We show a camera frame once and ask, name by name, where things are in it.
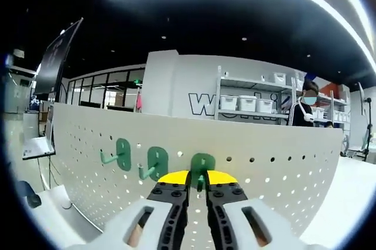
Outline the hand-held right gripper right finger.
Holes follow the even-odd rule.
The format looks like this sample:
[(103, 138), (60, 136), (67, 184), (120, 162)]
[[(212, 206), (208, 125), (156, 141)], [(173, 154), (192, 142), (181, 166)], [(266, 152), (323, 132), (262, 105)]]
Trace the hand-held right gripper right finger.
[(293, 234), (291, 223), (260, 199), (248, 199), (233, 176), (205, 174), (208, 225), (216, 249), (316, 249)]

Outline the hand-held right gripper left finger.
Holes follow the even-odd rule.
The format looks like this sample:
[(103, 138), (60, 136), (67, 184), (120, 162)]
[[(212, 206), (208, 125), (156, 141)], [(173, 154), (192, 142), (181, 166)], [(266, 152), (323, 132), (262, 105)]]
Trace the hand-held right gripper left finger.
[(147, 198), (120, 211), (87, 244), (69, 249), (179, 249), (187, 226), (190, 171), (161, 177)]

